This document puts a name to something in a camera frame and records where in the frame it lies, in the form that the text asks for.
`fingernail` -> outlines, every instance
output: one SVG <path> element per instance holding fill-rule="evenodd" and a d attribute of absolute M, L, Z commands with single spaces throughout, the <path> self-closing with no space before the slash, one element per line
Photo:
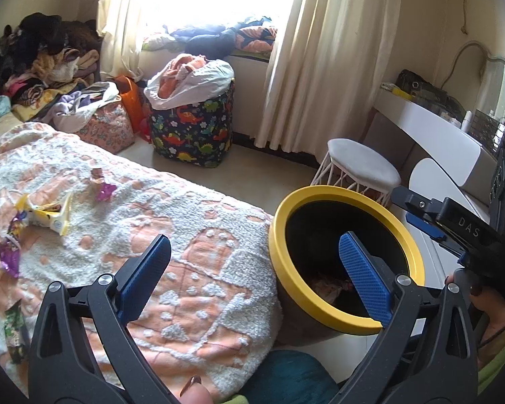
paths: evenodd
<path fill-rule="evenodd" d="M 472 295 L 472 296 L 480 296 L 481 293 L 482 293 L 482 285 L 476 284 L 476 285 L 472 285 L 471 286 L 471 288 L 470 288 L 470 295 Z"/>
<path fill-rule="evenodd" d="M 180 397 L 183 396 L 183 394 L 185 392 L 187 392 L 189 390 L 189 388 L 195 384 L 195 383 L 198 383 L 198 384 L 202 384 L 202 379 L 198 376 L 198 375 L 193 375 L 191 377 L 191 379 L 187 382 L 187 384 L 183 387 L 183 389 L 181 390 L 180 392 Z"/>

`pink patterned bag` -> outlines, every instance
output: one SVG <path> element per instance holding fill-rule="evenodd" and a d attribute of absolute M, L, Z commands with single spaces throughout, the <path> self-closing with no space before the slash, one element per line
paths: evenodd
<path fill-rule="evenodd" d="M 131 121 L 122 102 L 100 107 L 86 126 L 75 134 L 86 143 L 99 146 L 111 154 L 116 154 L 135 142 Z"/>

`white curtain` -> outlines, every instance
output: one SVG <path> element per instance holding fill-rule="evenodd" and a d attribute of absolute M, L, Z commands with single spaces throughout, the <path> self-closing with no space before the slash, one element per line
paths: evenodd
<path fill-rule="evenodd" d="M 389 60 L 400 2 L 294 0 L 271 55 L 255 145 L 321 161 L 331 138 L 358 138 Z"/>
<path fill-rule="evenodd" d="M 101 47 L 101 78 L 126 75 L 138 80 L 138 68 L 143 38 L 143 0 L 99 0 L 97 31 L 103 36 Z"/>

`yellow rim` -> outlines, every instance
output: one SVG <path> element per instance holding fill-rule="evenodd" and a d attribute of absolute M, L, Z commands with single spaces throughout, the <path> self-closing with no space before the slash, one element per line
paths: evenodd
<path fill-rule="evenodd" d="M 287 221 L 299 207 L 319 200 L 349 203 L 380 221 L 394 235 L 404 251 L 411 279 L 416 284 L 423 285 L 424 266 L 419 248 L 404 225 L 387 209 L 362 194 L 341 187 L 305 187 L 289 194 L 279 205 L 269 231 L 269 250 L 273 267 L 284 289 L 305 312 L 329 328 L 362 336 L 376 334 L 381 329 L 379 322 L 345 313 L 329 305 L 312 291 L 292 263 L 286 245 Z"/>

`bed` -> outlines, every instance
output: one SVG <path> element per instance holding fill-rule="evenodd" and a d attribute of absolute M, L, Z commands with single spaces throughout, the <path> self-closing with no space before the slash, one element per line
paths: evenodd
<path fill-rule="evenodd" d="M 89 179 L 95 167 L 117 185 L 111 201 L 95 200 Z M 280 327 L 268 253 L 271 216 L 41 123 L 17 125 L 0 137 L 0 240 L 24 193 L 42 205 L 67 192 L 74 196 L 68 234 L 28 226 L 20 277 L 0 262 L 0 364 L 9 377 L 26 392 L 26 363 L 12 364 L 5 344 L 6 309 L 20 299 L 31 334 L 50 282 L 91 284 L 163 233 L 172 244 L 171 263 L 129 331 L 174 394 L 194 374 L 216 401 L 237 392 Z M 85 328 L 105 378 L 119 384 L 93 323 Z"/>

